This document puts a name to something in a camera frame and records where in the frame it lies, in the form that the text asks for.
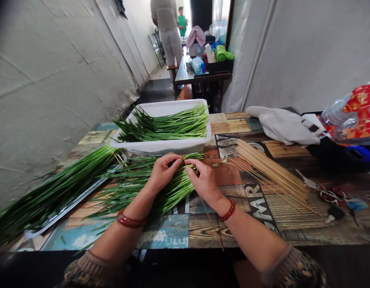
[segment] red bead bracelet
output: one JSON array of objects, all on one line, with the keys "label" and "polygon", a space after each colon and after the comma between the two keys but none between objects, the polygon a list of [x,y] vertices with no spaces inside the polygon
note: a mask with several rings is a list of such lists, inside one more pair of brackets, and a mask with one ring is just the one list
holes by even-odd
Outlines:
[{"label": "red bead bracelet", "polygon": [[124,212],[124,210],[121,210],[117,214],[117,221],[122,226],[129,227],[129,228],[139,228],[139,227],[144,226],[146,221],[147,221],[147,218],[145,218],[143,220],[134,220],[134,219],[127,218],[123,215],[123,212]]},{"label": "red bead bracelet", "polygon": [[220,221],[226,221],[226,220],[228,220],[228,219],[230,218],[230,216],[232,216],[233,211],[234,211],[234,209],[236,208],[236,204],[235,204],[235,203],[234,203],[234,201],[233,201],[233,200],[231,200],[231,199],[230,199],[230,202],[232,203],[232,206],[230,207],[230,209],[229,209],[228,213],[226,213],[226,215],[225,215],[225,216],[220,217]]}]

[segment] woman's right hand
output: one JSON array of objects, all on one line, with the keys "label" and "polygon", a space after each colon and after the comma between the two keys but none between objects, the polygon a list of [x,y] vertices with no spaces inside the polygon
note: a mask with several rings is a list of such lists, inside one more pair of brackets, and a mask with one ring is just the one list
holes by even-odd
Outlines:
[{"label": "woman's right hand", "polygon": [[218,206],[218,203],[226,198],[218,189],[213,169],[196,159],[187,159],[185,160],[185,163],[195,165],[197,170],[200,172],[200,176],[197,177],[192,168],[185,168],[197,193],[209,204],[210,207],[216,210],[215,207]]}]

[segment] hand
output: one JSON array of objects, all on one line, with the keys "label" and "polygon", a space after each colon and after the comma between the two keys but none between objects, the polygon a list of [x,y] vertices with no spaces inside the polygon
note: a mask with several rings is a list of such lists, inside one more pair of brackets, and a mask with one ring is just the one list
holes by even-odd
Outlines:
[{"label": "hand", "polygon": [[173,178],[174,173],[177,171],[182,161],[183,157],[173,152],[157,159],[145,187],[153,193],[158,194]]},{"label": "hand", "polygon": [[201,161],[196,159],[185,160],[186,164],[193,164],[200,172],[200,176],[194,173],[194,170],[190,167],[186,167],[186,172],[195,188],[197,193],[213,208],[217,203],[224,199],[225,196],[218,189],[216,179],[214,178],[214,171],[211,167],[203,164]]}]

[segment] person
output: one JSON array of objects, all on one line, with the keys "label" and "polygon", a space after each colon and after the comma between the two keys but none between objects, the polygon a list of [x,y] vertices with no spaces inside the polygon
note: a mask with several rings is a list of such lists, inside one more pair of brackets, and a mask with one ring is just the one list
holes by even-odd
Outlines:
[{"label": "person", "polygon": [[177,28],[177,6],[175,0],[151,0],[150,10],[153,23],[160,31],[161,42],[164,48],[168,66],[181,63],[184,52]]},{"label": "person", "polygon": [[[68,266],[60,287],[108,287],[114,283],[140,238],[155,197],[182,162],[183,157],[174,153],[155,162],[145,187],[122,215],[119,213],[121,221],[115,220],[84,256]],[[195,159],[185,163],[195,165],[199,171],[197,176],[192,168],[185,168],[199,196],[220,217],[226,216],[232,203],[219,190],[213,169]],[[234,208],[225,224],[247,259],[261,273],[265,285],[326,287],[325,273],[312,258],[287,244],[239,207]]]},{"label": "person", "polygon": [[184,39],[186,33],[186,26],[188,26],[188,20],[185,18],[185,16],[183,16],[183,10],[184,8],[182,6],[178,8],[180,16],[178,16],[177,25],[178,28],[180,29],[180,36]]}]

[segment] plastic bag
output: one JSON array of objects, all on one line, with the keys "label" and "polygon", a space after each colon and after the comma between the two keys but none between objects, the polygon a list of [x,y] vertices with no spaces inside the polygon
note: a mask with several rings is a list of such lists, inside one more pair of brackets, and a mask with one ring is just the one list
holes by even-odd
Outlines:
[{"label": "plastic bag", "polygon": [[370,145],[370,82],[327,107],[321,123],[341,145]]},{"label": "plastic bag", "polygon": [[193,66],[193,70],[194,70],[194,73],[196,75],[201,75],[203,73],[206,72],[205,70],[205,63],[203,62],[203,60],[201,59],[201,57],[196,57],[192,60],[192,66]]},{"label": "plastic bag", "polygon": [[216,58],[217,58],[217,62],[222,62],[226,60],[233,60],[234,55],[233,53],[226,51],[224,46],[218,45],[216,47]]}]

